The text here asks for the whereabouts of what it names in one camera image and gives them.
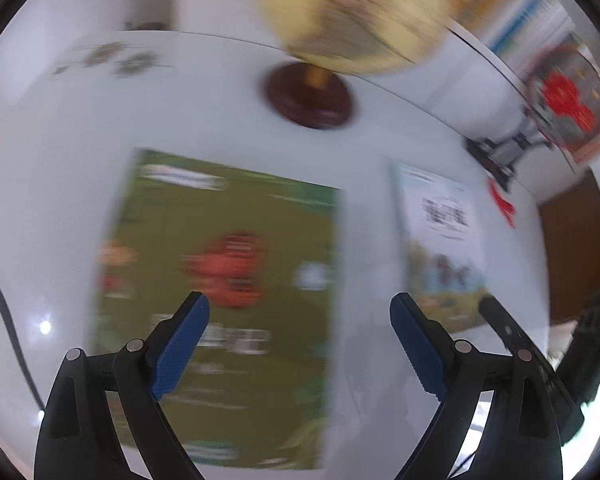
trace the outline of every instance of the globe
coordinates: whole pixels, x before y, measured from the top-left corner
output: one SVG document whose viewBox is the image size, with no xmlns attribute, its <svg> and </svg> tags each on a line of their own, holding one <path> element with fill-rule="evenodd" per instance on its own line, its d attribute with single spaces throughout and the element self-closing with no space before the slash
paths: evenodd
<svg viewBox="0 0 600 480">
<path fill-rule="evenodd" d="M 262 0 L 293 56 L 342 73 L 417 63 L 440 42 L 451 0 Z"/>
</svg>

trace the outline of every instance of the metal screw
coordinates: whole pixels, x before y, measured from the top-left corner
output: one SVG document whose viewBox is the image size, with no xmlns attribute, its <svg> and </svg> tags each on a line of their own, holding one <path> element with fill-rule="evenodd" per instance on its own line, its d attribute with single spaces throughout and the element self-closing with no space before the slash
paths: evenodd
<svg viewBox="0 0 600 480">
<path fill-rule="evenodd" d="M 71 350 L 69 350 L 64 357 L 66 357 L 67 361 L 75 361 L 78 357 L 80 357 L 80 349 L 71 348 Z"/>
<path fill-rule="evenodd" d="M 137 352 L 144 346 L 144 341 L 142 339 L 132 339 L 126 344 L 126 349 L 130 352 Z"/>
<path fill-rule="evenodd" d="M 471 343 L 468 341 L 464 341 L 463 339 L 456 341 L 456 350 L 458 350 L 462 354 L 468 354 L 472 350 Z"/>
<path fill-rule="evenodd" d="M 520 350 L 518 350 L 518 357 L 527 363 L 533 358 L 531 352 L 526 348 L 521 348 Z"/>
</svg>

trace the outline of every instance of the wooden furniture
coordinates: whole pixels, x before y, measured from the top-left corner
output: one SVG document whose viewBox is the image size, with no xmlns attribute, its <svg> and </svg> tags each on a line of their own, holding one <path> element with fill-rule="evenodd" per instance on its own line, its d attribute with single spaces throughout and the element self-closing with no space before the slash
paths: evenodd
<svg viewBox="0 0 600 480">
<path fill-rule="evenodd" d="M 540 206 L 549 270 L 551 324 L 575 319 L 600 290 L 600 190 L 591 170 Z"/>
</svg>

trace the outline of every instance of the blue gripper pad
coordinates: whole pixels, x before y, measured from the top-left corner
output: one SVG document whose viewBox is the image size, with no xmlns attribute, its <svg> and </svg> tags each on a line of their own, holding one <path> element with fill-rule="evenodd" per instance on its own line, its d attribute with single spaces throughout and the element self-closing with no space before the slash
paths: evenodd
<svg viewBox="0 0 600 480">
<path fill-rule="evenodd" d="M 439 402 L 446 396 L 445 366 L 423 324 L 431 321 L 408 294 L 398 294 L 389 307 L 391 325 L 426 392 Z"/>
<path fill-rule="evenodd" d="M 209 300 L 204 294 L 191 307 L 158 355 L 151 393 L 155 400 L 172 392 L 209 323 Z"/>
</svg>

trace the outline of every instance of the white book cover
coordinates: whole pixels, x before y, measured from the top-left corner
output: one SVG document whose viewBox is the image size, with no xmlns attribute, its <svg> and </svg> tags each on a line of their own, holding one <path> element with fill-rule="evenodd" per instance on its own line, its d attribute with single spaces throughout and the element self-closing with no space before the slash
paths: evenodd
<svg viewBox="0 0 600 480">
<path fill-rule="evenodd" d="M 402 163 L 396 173 L 408 292 L 448 332 L 483 324 L 478 302 L 488 292 L 470 190 Z"/>
</svg>

